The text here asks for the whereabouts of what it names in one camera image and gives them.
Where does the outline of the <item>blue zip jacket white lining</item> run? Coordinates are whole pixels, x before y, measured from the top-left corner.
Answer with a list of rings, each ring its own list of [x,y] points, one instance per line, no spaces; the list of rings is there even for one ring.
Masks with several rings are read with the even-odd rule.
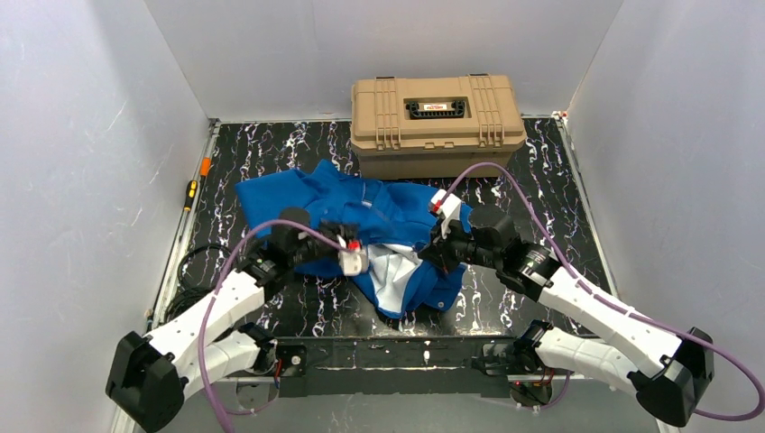
[[[354,224],[369,267],[354,284],[388,318],[401,318],[421,306],[447,311],[463,286],[465,266],[445,273],[418,258],[436,218],[429,212],[438,189],[411,182],[355,177],[327,160],[312,172],[285,170],[235,185],[250,227],[278,217],[288,207],[322,221]]]

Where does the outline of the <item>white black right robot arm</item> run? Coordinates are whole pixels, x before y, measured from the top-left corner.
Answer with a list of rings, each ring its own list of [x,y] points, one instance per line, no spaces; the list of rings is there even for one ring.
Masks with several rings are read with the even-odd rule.
[[[547,367],[580,373],[632,395],[651,416],[684,427],[714,377],[711,337],[698,328],[686,336],[646,318],[568,269],[548,248],[526,242],[512,219],[497,207],[475,211],[468,229],[453,196],[434,198],[437,222],[419,257],[443,272],[462,264],[492,269],[509,290],[573,318],[598,341],[569,335],[535,320],[512,351],[518,368]]]

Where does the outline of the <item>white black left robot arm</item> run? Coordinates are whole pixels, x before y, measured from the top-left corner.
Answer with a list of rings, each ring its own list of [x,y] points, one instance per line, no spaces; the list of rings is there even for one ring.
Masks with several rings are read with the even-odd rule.
[[[329,260],[345,276],[368,264],[357,224],[323,220],[288,207],[252,229],[233,248],[215,288],[178,316],[117,344],[106,395],[143,431],[158,432],[197,392],[248,371],[277,380],[283,361],[278,340],[244,316],[262,308],[305,264]]]

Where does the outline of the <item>tan plastic toolbox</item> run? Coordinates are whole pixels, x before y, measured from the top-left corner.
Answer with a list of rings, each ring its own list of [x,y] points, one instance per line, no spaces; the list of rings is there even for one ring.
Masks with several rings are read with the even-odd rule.
[[[510,79],[362,79],[351,91],[351,145],[363,177],[454,178],[483,161],[506,165],[527,140]]]

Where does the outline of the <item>orange handled screwdriver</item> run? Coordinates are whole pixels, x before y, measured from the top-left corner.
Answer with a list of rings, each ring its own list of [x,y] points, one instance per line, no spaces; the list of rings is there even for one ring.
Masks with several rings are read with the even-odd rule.
[[[210,157],[204,158],[199,167],[198,173],[200,178],[205,178],[208,175],[210,166],[211,166],[211,158]]]

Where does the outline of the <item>yellow black handled screwdriver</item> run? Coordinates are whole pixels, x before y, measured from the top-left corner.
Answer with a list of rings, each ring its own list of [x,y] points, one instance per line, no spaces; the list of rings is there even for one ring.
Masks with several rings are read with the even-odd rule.
[[[198,193],[198,182],[196,180],[190,180],[185,189],[183,211],[189,212],[195,202]]]

